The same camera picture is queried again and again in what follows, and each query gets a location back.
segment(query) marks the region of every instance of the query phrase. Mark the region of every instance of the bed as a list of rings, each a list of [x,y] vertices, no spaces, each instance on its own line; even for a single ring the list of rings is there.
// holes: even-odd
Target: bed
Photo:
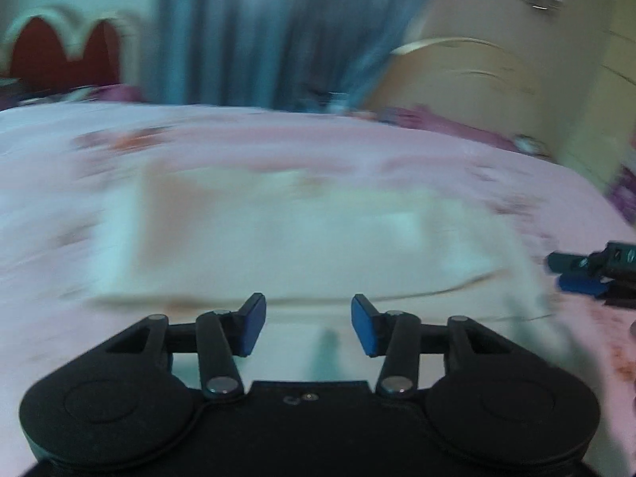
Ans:
[[[76,25],[49,11],[19,18],[4,44],[8,74],[28,78],[31,84],[60,84],[64,89],[97,82],[134,82],[134,60],[138,59],[138,54],[130,52],[137,48],[134,29],[110,28],[113,16],[119,14],[80,27],[96,33],[74,35],[71,31],[79,30],[73,28]],[[23,34],[27,38],[30,33],[43,33],[55,44],[51,31],[60,38],[61,44],[55,46],[58,54],[45,62],[41,52],[37,53],[37,62],[45,66],[31,72],[28,66],[36,62],[31,57],[35,50],[22,48],[25,43],[33,49],[36,46],[33,40],[23,40]],[[62,39],[69,34],[75,40]],[[61,62],[60,52],[68,55],[72,45],[71,62],[77,62],[81,41],[86,38],[87,44],[97,46],[84,47],[84,60],[72,68],[71,79],[58,78],[50,63]],[[112,38],[119,39],[115,50]],[[444,52],[465,48],[471,54],[459,56],[462,65],[455,70],[458,57]],[[87,56],[91,49],[94,57]],[[390,68],[370,98],[370,109],[427,104],[436,113],[474,127],[525,133],[549,142],[549,124],[539,119],[544,105],[540,86],[512,54],[472,39],[432,41],[411,49],[416,50],[427,59],[418,69],[430,79],[412,81],[418,88],[400,93],[398,78],[392,73],[396,68]],[[118,64],[120,69],[113,69]],[[96,73],[104,79],[98,79]],[[50,79],[41,74],[49,74]],[[387,81],[390,91],[385,89]],[[437,84],[444,87],[446,98],[436,100],[435,92],[430,91]],[[507,97],[510,87],[513,96]],[[448,95],[460,88],[473,88],[479,98],[470,100],[465,95],[460,101],[449,100]],[[414,91],[416,97],[410,97]],[[481,111],[490,101],[485,96],[488,91],[520,102],[508,106],[517,111],[507,114],[505,122],[497,108]],[[426,185],[511,215],[537,266],[554,249],[590,252],[610,240],[636,242],[634,230],[590,183],[571,170],[463,138],[358,117],[203,106],[35,105],[0,113],[0,155],[0,347],[4,353],[0,458],[4,475],[19,475],[33,463],[21,434],[17,406],[37,379],[147,314],[165,313],[172,322],[180,322],[192,320],[202,311],[195,305],[172,302],[109,307],[87,299],[90,281],[85,265],[92,256],[91,232],[103,209],[104,192],[131,165],[156,158],[174,170],[207,166],[270,172],[303,169],[337,184]],[[603,404],[603,424],[589,462],[604,476],[624,477],[636,470],[632,406],[636,345],[629,334],[636,313],[550,292],[553,282],[545,278],[551,314],[474,317],[531,346],[542,344],[545,329],[552,331],[546,341],[551,343],[550,349],[564,350],[564,365],[579,373]],[[251,291],[246,291],[246,298]],[[432,322],[443,320],[427,317],[417,300],[383,303],[382,308],[411,310]],[[246,383],[255,379],[373,381],[381,363],[365,359],[357,346],[347,303],[282,304],[270,308],[254,355],[242,361],[239,369]],[[187,355],[175,362],[176,374],[191,385],[196,385],[194,364]],[[420,385],[429,385],[441,371],[439,359],[422,357]]]

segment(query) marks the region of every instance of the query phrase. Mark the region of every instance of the metal bolt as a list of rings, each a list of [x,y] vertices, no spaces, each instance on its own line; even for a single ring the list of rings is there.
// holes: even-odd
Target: metal bolt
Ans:
[[[239,388],[239,382],[230,376],[215,376],[207,381],[206,387],[209,392],[219,396],[228,395]]]
[[[413,382],[405,376],[388,376],[380,385],[387,393],[397,395],[413,388]]]
[[[286,403],[287,405],[298,405],[298,404],[300,404],[300,398],[298,398],[296,396],[285,396],[285,398],[283,398],[282,401],[284,401],[284,403]]]

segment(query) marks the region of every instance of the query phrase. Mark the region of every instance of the folded cloth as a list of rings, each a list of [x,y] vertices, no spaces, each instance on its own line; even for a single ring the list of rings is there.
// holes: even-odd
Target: folded cloth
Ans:
[[[256,291],[269,302],[431,295],[525,256],[501,217],[426,189],[341,188],[301,172],[168,173],[156,162],[110,192],[95,248],[98,299],[217,304]]]

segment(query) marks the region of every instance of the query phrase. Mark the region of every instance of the pink pillow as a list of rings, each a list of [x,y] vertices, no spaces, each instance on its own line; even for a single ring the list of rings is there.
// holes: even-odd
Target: pink pillow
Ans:
[[[433,131],[435,133],[472,140],[473,142],[486,143],[487,145],[504,149],[505,151],[519,152],[512,140],[505,136],[449,120],[431,112],[428,107],[423,105],[416,106],[414,109],[404,109],[400,107],[387,109],[383,121],[388,121],[408,129]]]

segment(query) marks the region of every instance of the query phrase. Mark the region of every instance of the curtain fold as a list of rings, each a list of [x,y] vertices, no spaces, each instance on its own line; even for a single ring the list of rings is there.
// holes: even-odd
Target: curtain fold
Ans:
[[[160,0],[161,103],[357,105],[427,0]]]

